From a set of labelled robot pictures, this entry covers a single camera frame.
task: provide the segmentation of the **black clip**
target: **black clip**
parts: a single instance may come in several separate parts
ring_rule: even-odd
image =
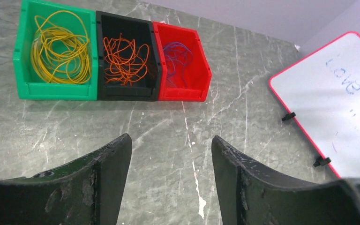
[[[282,121],[290,120],[291,118],[293,118],[295,116],[296,116],[296,114],[294,112],[288,113],[288,114],[285,115],[284,118],[282,118]]]
[[[324,165],[327,165],[329,164],[330,162],[332,162],[332,160],[327,157],[327,158],[322,158],[322,156],[318,157],[315,161],[315,163],[313,164],[314,167],[317,167],[317,166],[324,166]]]

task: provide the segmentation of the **whiteboard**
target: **whiteboard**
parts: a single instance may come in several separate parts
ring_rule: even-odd
[[[360,35],[343,34],[269,85],[333,172],[360,177]]]

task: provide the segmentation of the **tabletop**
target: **tabletop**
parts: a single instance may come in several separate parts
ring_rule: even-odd
[[[299,55],[293,44],[136,0],[55,0],[198,30],[212,81],[206,102],[31,101],[17,96],[12,53],[19,0],[0,0],[0,179],[30,177],[123,133],[133,155],[119,225],[222,224],[210,145],[219,135],[282,173],[333,179],[268,79]]]

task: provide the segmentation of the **yellow cable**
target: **yellow cable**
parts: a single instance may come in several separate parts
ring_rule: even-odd
[[[56,26],[49,21],[52,16],[60,13],[75,16],[81,23],[85,35],[75,35],[68,29]],[[38,18],[43,19],[44,22],[39,24]],[[79,16],[70,11],[60,10],[46,19],[39,15],[34,19],[38,30],[35,32],[34,43],[31,47],[31,63],[38,76],[46,83],[86,83],[90,79],[91,71],[88,53],[90,40],[85,24]],[[55,52],[53,45],[58,44],[57,42],[61,42],[67,50],[62,53]]]

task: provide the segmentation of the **wall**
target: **wall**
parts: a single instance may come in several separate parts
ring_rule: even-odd
[[[303,45],[356,0],[144,1]]]
[[[346,11],[329,22],[309,41],[302,45],[300,52],[303,55],[307,55],[351,30],[360,33],[360,0],[352,4]]]

